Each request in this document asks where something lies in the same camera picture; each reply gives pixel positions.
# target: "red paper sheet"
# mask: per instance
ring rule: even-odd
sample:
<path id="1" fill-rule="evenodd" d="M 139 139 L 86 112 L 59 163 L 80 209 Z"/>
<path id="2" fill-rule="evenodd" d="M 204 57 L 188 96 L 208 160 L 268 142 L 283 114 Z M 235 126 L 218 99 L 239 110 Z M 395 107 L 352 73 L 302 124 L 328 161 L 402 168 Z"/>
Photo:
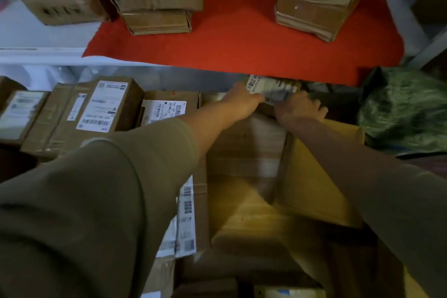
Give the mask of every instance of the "red paper sheet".
<path id="1" fill-rule="evenodd" d="M 187 34 L 132 36 L 121 19 L 103 23 L 84 57 L 358 86 L 403 56 L 386 0 L 362 0 L 331 43 L 276 24 L 275 2 L 204 0 Z"/>

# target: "person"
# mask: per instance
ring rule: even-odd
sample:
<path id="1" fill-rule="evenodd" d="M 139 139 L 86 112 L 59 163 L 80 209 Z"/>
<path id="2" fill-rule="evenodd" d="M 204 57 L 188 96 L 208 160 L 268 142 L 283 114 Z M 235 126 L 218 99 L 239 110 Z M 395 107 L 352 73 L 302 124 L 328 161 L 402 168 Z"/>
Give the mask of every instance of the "person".
<path id="1" fill-rule="evenodd" d="M 193 114 L 90 141 L 0 185 L 2 297 L 139 297 L 176 196 L 215 139 L 264 98 L 237 83 Z M 310 149 L 431 297 L 447 292 L 447 182 L 360 145 L 299 92 L 278 122 Z"/>

